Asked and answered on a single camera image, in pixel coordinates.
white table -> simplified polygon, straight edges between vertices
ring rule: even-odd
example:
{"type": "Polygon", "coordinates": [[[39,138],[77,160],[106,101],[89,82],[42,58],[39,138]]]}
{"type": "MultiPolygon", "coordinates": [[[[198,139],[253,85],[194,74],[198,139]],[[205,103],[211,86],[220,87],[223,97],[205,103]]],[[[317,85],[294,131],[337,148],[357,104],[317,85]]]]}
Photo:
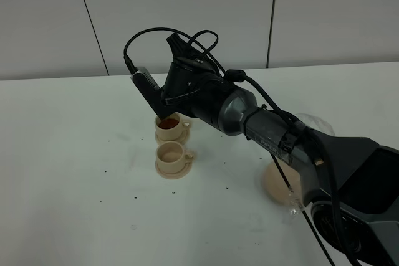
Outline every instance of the white table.
{"type": "MultiPolygon", "coordinates": [[[[399,63],[247,74],[338,136],[399,148],[399,63]]],[[[302,216],[283,223],[260,184],[270,156],[242,135],[195,120],[193,169],[159,177],[155,115],[128,76],[0,82],[0,109],[0,265],[329,265],[302,216]]]]}

robotic arm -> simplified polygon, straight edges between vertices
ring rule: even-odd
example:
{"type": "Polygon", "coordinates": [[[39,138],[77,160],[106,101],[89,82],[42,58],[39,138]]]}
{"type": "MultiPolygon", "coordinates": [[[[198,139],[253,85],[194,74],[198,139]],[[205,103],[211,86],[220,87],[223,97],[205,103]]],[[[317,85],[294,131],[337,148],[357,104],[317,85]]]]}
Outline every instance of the robotic arm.
{"type": "Polygon", "coordinates": [[[191,46],[190,37],[171,29],[150,29],[125,47],[132,80],[154,112],[200,118],[223,133],[243,134],[300,174],[302,202],[312,205],[312,218],[322,237],[357,260],[378,266],[399,265],[399,151],[369,138],[338,138],[311,129],[282,111],[242,70],[220,66],[209,53],[191,46]],[[127,47],[148,31],[168,30],[173,53],[165,85],[159,87],[145,68],[134,67],[127,47]],[[179,34],[189,38],[183,41],[179,34]],[[258,107],[255,96],[235,82],[248,81],[272,110],[258,107]]]}

beige cup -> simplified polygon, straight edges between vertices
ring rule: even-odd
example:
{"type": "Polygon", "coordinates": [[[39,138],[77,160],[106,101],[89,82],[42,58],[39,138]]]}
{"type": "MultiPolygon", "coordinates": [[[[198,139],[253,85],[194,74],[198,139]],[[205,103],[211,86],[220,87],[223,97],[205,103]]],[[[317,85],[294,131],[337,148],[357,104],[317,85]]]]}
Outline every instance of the beige cup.
{"type": "Polygon", "coordinates": [[[179,123],[173,128],[162,129],[158,126],[161,123],[160,118],[155,118],[156,135],[162,141],[176,140],[181,136],[183,131],[189,130],[189,128],[191,127],[191,121],[182,119],[177,113],[173,113],[166,119],[168,118],[174,118],[175,120],[178,120],[179,123]]]}
{"type": "Polygon", "coordinates": [[[187,151],[175,141],[166,141],[156,149],[156,168],[168,179],[184,176],[191,168],[194,153],[187,151]]]}

brown liquid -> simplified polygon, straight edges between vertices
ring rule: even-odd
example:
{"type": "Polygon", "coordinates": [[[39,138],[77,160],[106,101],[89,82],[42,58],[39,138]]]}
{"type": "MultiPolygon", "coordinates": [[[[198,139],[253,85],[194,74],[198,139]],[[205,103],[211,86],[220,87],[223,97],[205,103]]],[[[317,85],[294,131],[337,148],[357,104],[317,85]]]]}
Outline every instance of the brown liquid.
{"type": "Polygon", "coordinates": [[[161,129],[172,129],[177,126],[177,124],[179,124],[178,120],[175,120],[174,118],[167,118],[166,120],[163,120],[158,127],[161,129]]]}

white wall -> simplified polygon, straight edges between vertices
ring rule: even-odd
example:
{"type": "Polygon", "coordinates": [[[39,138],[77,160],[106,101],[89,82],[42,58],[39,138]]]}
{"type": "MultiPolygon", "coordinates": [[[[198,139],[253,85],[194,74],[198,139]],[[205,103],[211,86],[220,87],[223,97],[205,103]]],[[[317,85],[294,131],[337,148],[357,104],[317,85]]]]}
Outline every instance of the white wall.
{"type": "MultiPolygon", "coordinates": [[[[87,0],[110,74],[127,74],[123,47],[132,35],[149,27],[174,27],[188,34],[211,29],[219,34],[213,54],[226,67],[263,68],[272,0],[87,0]]],[[[166,72],[170,33],[139,38],[129,54],[135,65],[166,72]]],[[[199,39],[212,43],[213,38],[199,39]]]]}
{"type": "Polygon", "coordinates": [[[398,61],[398,0],[277,0],[271,67],[398,61]]]}
{"type": "Polygon", "coordinates": [[[106,75],[83,0],[0,0],[0,79],[106,75]]]}

